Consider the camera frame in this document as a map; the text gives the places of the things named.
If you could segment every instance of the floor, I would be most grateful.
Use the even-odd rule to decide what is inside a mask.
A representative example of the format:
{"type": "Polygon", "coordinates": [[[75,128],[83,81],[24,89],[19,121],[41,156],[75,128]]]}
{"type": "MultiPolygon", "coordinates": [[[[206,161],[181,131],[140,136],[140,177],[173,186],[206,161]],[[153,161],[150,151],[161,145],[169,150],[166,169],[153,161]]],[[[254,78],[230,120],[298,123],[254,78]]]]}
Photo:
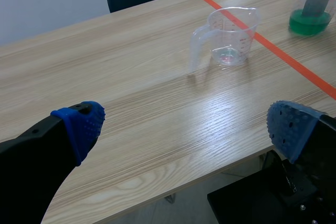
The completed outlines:
{"type": "Polygon", "coordinates": [[[176,193],[174,204],[160,199],[109,224],[218,224],[207,194],[258,172],[260,158],[254,158],[176,193]]]}

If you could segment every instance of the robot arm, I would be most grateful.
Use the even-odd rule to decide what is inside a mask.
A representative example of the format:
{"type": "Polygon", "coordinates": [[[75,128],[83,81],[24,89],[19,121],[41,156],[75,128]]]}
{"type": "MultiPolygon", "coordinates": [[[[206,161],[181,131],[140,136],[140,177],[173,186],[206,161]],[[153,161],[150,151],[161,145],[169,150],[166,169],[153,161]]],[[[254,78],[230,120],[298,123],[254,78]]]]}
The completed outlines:
{"type": "Polygon", "coordinates": [[[0,223],[41,223],[60,185],[95,145],[103,120],[102,106],[83,102],[0,143],[0,223]]]}

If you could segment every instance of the red tape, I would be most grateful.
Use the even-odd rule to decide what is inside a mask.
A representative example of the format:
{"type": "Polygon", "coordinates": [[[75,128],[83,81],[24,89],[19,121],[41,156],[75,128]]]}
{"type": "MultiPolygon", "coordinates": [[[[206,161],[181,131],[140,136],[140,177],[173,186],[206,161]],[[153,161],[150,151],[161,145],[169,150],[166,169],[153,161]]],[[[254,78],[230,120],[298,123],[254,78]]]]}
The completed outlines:
{"type": "MultiPolygon", "coordinates": [[[[207,2],[209,5],[211,5],[215,9],[221,9],[222,8],[220,5],[218,5],[213,0],[204,0],[204,1],[207,2]]],[[[241,29],[248,28],[247,25],[245,25],[241,20],[236,18],[234,15],[232,15],[229,11],[222,10],[221,13],[223,15],[225,15],[229,20],[231,20],[239,28],[241,28],[241,29]]],[[[278,48],[276,45],[274,45],[272,42],[270,42],[268,39],[266,39],[261,34],[255,33],[254,39],[256,41],[258,41],[260,44],[262,44],[264,47],[266,47],[268,50],[270,50],[273,54],[278,56],[281,60],[283,60],[289,66],[291,66],[296,71],[298,71],[301,75],[303,75],[310,82],[315,84],[322,91],[327,93],[330,97],[332,97],[336,100],[336,88],[334,88],[332,85],[330,85],[329,83],[324,81],[322,78],[320,78],[318,75],[313,73],[311,70],[309,70],[308,68],[303,66],[297,60],[294,60],[289,54],[282,51],[280,48],[278,48]]]]}

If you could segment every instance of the glass beaker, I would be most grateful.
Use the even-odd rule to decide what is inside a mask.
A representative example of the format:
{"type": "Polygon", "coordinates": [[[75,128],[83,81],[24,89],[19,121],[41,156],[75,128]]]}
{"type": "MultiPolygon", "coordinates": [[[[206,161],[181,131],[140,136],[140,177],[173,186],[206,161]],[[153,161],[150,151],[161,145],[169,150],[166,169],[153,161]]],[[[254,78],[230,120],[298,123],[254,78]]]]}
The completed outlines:
{"type": "Polygon", "coordinates": [[[242,64],[250,51],[259,11],[255,8],[229,7],[214,11],[207,24],[194,31],[191,38],[190,72],[198,66],[202,44],[209,39],[214,60],[220,65],[242,64]]]}
{"type": "Polygon", "coordinates": [[[290,29],[315,35],[326,29],[335,13],[336,0],[296,0],[289,18],[290,29]]]}

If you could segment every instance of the wood grain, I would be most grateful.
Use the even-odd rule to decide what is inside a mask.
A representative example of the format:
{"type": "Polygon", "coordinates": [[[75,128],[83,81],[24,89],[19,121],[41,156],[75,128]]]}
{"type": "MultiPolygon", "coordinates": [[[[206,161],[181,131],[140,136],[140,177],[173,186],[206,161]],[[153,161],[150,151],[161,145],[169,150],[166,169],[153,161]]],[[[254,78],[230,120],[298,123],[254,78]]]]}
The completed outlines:
{"type": "MultiPolygon", "coordinates": [[[[336,85],[336,26],[288,31],[293,0],[214,0],[260,9],[257,31],[336,85]]],[[[281,99],[336,115],[335,101],[253,42],[247,64],[220,70],[204,50],[188,75],[189,40],[213,11],[157,0],[0,48],[2,141],[51,110],[106,108],[98,143],[54,197],[43,223],[104,223],[272,148],[269,106],[281,99]]]]}

